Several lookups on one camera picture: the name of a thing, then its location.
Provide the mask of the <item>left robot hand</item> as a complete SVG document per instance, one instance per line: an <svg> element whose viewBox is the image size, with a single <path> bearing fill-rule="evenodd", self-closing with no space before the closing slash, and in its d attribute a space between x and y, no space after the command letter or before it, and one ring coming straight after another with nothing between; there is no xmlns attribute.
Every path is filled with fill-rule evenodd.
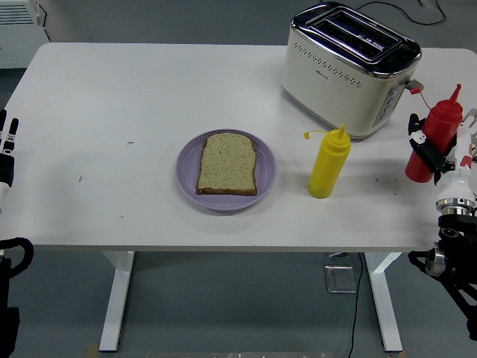
<svg viewBox="0 0 477 358"><path fill-rule="evenodd" d="M15 159L13 151L15 148L16 134L19 127L19 120L13 118L8 131L4 133L4 126L7 120L7 111L1 110L1 203L13 185Z"/></svg>

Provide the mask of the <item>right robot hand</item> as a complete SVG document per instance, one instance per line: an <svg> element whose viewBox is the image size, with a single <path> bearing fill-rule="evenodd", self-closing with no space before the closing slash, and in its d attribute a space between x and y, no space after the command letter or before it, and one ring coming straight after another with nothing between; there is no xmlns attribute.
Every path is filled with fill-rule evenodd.
<svg viewBox="0 0 477 358"><path fill-rule="evenodd" d="M439 188L436 205L443 206L456 200L472 209L476 208L475 195L470 188L472 164L476 155L476 109L472 109L459 125L451 139L450 148L440 150L424 134L425 121L412 113L408 122L408 138L413 153L431 172Z"/></svg>

